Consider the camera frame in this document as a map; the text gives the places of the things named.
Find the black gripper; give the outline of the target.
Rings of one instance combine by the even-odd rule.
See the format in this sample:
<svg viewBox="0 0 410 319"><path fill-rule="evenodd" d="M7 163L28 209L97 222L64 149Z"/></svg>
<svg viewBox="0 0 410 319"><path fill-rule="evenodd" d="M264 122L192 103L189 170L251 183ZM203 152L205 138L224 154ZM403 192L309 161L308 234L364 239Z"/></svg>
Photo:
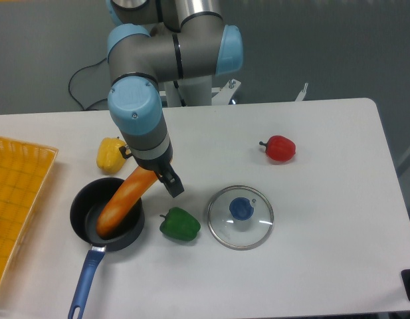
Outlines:
<svg viewBox="0 0 410 319"><path fill-rule="evenodd" d="M119 147L119 152L125 160L133 157L140 167L146 170L154 171L159 181L165 186L168 193L173 198L184 192L184 186L181 179L171 166L173 157L171 145L169 145L168 149L166 149L162 155L152 159L141 159L132 152L128 152L128 150L128 146Z"/></svg>

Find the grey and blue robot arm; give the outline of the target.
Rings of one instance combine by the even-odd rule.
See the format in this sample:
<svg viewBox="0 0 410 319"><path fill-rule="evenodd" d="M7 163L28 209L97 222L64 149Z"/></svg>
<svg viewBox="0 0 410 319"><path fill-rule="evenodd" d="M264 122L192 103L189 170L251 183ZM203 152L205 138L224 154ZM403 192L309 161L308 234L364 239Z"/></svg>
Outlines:
<svg viewBox="0 0 410 319"><path fill-rule="evenodd" d="M137 164L155 173L173 197L183 185L159 85L238 71L243 40L226 25L217 1L108 1L115 23L107 40L110 115Z"/></svg>

